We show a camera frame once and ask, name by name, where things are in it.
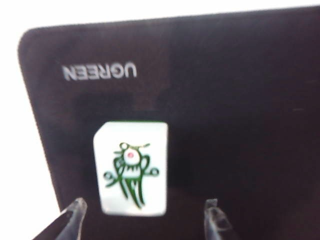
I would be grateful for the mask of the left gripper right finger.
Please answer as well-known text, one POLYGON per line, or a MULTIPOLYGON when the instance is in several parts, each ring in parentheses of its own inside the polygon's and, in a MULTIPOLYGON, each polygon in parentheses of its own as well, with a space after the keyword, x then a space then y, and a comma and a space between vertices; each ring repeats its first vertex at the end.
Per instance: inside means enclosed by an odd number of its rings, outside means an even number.
POLYGON ((206 240, 233 239, 233 226, 216 198, 207 199, 204 204, 204 236, 206 240))

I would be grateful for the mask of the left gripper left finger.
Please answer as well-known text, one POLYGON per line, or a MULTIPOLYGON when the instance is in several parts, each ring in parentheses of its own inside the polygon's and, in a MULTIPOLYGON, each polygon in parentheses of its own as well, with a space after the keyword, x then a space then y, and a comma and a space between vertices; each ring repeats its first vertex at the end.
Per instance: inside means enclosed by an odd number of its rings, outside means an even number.
POLYGON ((84 198, 76 198, 60 215, 42 230, 34 240, 80 240, 88 205, 84 198))

